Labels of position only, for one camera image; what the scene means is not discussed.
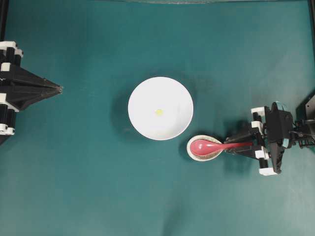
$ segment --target small bowl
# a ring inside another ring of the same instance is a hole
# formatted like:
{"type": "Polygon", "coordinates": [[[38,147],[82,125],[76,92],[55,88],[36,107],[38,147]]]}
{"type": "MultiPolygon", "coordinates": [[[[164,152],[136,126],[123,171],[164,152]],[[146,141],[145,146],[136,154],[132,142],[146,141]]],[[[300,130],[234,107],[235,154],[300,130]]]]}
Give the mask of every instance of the small bowl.
{"type": "Polygon", "coordinates": [[[207,135],[194,136],[187,143],[187,153],[192,159],[194,159],[195,161],[210,161],[210,160],[215,159],[217,156],[219,156],[221,154],[222,150],[218,151],[218,152],[211,153],[209,155],[205,155],[205,156],[198,156],[198,155],[193,154],[190,150],[190,145],[192,144],[192,142],[194,142],[196,140],[200,140],[200,139],[208,140],[208,141],[211,141],[211,142],[214,142],[217,144],[222,144],[219,140],[217,140],[211,136],[207,136],[207,135]]]}

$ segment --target black plastic part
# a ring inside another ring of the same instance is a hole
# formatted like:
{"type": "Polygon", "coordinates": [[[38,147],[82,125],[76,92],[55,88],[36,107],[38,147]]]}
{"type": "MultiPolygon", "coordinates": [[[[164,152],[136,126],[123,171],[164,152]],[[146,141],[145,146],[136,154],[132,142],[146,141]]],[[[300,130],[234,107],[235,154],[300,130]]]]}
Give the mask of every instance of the black plastic part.
{"type": "Polygon", "coordinates": [[[0,63],[6,62],[6,56],[4,55],[4,50],[0,50],[0,63]]]}
{"type": "Polygon", "coordinates": [[[277,174],[281,173],[281,164],[282,164],[282,156],[284,153],[284,147],[278,145],[277,143],[269,144],[270,154],[271,154],[271,161],[274,172],[277,174]]]}
{"type": "Polygon", "coordinates": [[[305,104],[306,119],[315,119],[315,95],[305,104]]]}
{"type": "Polygon", "coordinates": [[[6,62],[14,63],[14,52],[15,49],[8,47],[6,48],[6,62]]]}
{"type": "Polygon", "coordinates": [[[7,102],[20,111],[32,103],[62,92],[62,87],[59,85],[14,64],[10,65],[10,71],[1,71],[0,78],[5,81],[0,86],[0,92],[6,93],[7,102]]]}
{"type": "Polygon", "coordinates": [[[252,141],[255,138],[255,134],[259,132],[259,129],[257,127],[252,128],[251,124],[248,124],[245,129],[240,131],[237,134],[234,134],[224,141],[225,144],[229,143],[241,143],[241,142],[247,142],[252,141]]]}
{"type": "Polygon", "coordinates": [[[0,104],[0,124],[6,124],[8,106],[5,104],[0,104]]]}
{"type": "Polygon", "coordinates": [[[252,118],[253,118],[254,121],[260,121],[260,122],[261,122],[261,116],[258,115],[257,112],[254,112],[254,113],[252,114],[252,118]]]}
{"type": "Polygon", "coordinates": [[[15,118],[16,118],[15,111],[13,109],[8,109],[6,115],[6,124],[9,128],[15,129],[15,118]]]}
{"type": "Polygon", "coordinates": [[[6,18],[8,15],[9,0],[0,0],[0,41],[4,41],[6,18]]]}
{"type": "Polygon", "coordinates": [[[266,109],[266,129],[269,143],[282,144],[283,139],[290,139],[293,130],[293,117],[290,112],[278,110],[273,103],[271,110],[266,109]]]}
{"type": "Polygon", "coordinates": [[[61,87],[45,78],[30,73],[19,66],[10,65],[10,71],[1,71],[0,78],[28,86],[39,86],[60,89],[61,87]]]}
{"type": "Polygon", "coordinates": [[[258,151],[258,150],[261,150],[260,145],[252,145],[252,146],[232,148],[232,149],[226,150],[226,152],[250,157],[254,160],[257,160],[256,155],[255,155],[255,151],[258,151]]]}
{"type": "Polygon", "coordinates": [[[312,19],[313,34],[315,34],[315,0],[309,0],[309,4],[310,4],[311,19],[312,19]]]}
{"type": "Polygon", "coordinates": [[[268,161],[265,160],[264,158],[260,158],[260,159],[259,159],[259,167],[260,167],[261,169],[263,169],[263,168],[268,168],[268,161]]]}
{"type": "Polygon", "coordinates": [[[14,56],[14,64],[17,66],[21,65],[21,56],[20,55],[15,55],[14,56]]]}

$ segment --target white plastic part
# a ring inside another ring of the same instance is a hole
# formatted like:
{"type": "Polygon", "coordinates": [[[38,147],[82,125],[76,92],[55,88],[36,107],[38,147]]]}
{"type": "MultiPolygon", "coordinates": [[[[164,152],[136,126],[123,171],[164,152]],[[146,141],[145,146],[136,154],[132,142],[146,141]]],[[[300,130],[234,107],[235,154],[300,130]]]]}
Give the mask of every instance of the white plastic part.
{"type": "Polygon", "coordinates": [[[260,121],[252,121],[252,128],[258,128],[261,135],[262,133],[262,123],[260,121]]]}
{"type": "Polygon", "coordinates": [[[153,140],[180,135],[190,124],[193,102],[188,90],[176,80],[154,77],[132,92],[128,114],[133,127],[153,140]]]}
{"type": "Polygon", "coordinates": [[[289,146],[289,139],[283,139],[283,147],[287,148],[289,146]]]}
{"type": "Polygon", "coordinates": [[[7,48],[14,48],[14,55],[20,55],[21,57],[23,57],[23,51],[16,46],[16,42],[14,41],[0,42],[0,50],[4,50],[4,54],[6,54],[7,48]]]}
{"type": "Polygon", "coordinates": [[[0,50],[6,50],[6,48],[18,49],[16,47],[16,42],[14,42],[14,41],[2,41],[2,42],[0,42],[0,50]]]}
{"type": "Polygon", "coordinates": [[[6,124],[0,124],[0,135],[5,134],[8,126],[6,124]]]}
{"type": "Polygon", "coordinates": [[[267,149],[265,147],[261,147],[261,150],[255,151],[255,157],[257,159],[264,158],[265,160],[269,160],[267,149]]]}
{"type": "Polygon", "coordinates": [[[192,144],[192,142],[196,140],[208,140],[217,144],[221,144],[219,140],[215,139],[214,137],[207,136],[207,135],[197,135],[197,136],[192,137],[187,143],[187,153],[195,161],[210,161],[210,160],[215,159],[217,156],[221,154],[222,150],[216,153],[212,153],[207,156],[198,156],[198,155],[193,154],[190,150],[190,145],[192,144]]]}
{"type": "Polygon", "coordinates": [[[9,127],[6,129],[5,135],[14,135],[15,134],[15,129],[12,127],[9,127]]]}
{"type": "Polygon", "coordinates": [[[272,167],[259,169],[259,173],[263,176],[277,175],[277,173],[274,172],[274,169],[272,167]]]}
{"type": "Polygon", "coordinates": [[[11,63],[4,62],[1,64],[1,71],[10,71],[11,63]]]}
{"type": "Polygon", "coordinates": [[[8,109],[13,109],[15,112],[19,112],[17,108],[6,101],[6,93],[0,93],[0,104],[6,104],[8,109]]]}
{"type": "Polygon", "coordinates": [[[14,55],[20,55],[23,58],[23,51],[21,49],[16,49],[14,55]]]}
{"type": "Polygon", "coordinates": [[[255,107],[251,109],[251,113],[257,112],[261,117],[265,116],[265,107],[255,107]]]}

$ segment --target pink spoon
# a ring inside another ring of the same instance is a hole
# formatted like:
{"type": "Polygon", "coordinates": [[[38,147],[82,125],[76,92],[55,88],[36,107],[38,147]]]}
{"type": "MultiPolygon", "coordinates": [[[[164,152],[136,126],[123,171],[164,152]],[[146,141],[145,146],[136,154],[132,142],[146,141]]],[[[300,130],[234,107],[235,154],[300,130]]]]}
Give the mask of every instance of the pink spoon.
{"type": "Polygon", "coordinates": [[[243,146],[251,146],[252,142],[233,143],[233,144],[217,144],[208,140],[200,139],[191,143],[190,150],[194,155],[205,156],[214,152],[238,148],[243,146]]]}

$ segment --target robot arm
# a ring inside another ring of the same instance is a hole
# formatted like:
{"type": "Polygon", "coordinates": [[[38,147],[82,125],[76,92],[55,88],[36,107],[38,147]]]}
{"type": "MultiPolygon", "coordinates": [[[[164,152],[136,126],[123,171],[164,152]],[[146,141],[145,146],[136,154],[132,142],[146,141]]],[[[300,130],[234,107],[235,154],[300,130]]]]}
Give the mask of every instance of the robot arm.
{"type": "MultiPolygon", "coordinates": [[[[312,99],[306,104],[309,110],[312,99]]],[[[279,102],[274,102],[271,109],[258,107],[253,108],[251,112],[253,121],[240,133],[228,137],[225,143],[252,141],[253,146],[229,149],[227,152],[257,159],[261,175],[280,174],[284,151],[295,145],[295,142],[298,142],[301,148],[315,145],[314,112],[309,112],[307,120],[295,123],[292,114],[279,102]],[[269,159],[272,168],[268,167],[269,159]]]]}
{"type": "Polygon", "coordinates": [[[22,57],[15,42],[0,42],[0,145],[15,134],[17,112],[62,92],[59,85],[21,68],[22,57]]]}

